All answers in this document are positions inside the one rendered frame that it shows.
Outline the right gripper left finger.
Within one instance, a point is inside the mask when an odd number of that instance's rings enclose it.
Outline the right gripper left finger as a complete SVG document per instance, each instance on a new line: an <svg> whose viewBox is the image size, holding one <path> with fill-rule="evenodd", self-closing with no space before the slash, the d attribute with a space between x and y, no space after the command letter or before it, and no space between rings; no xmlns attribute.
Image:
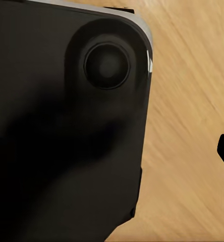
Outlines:
<svg viewBox="0 0 224 242"><path fill-rule="evenodd" d="M0 137L0 180L17 154L17 145L13 134Z"/></svg>

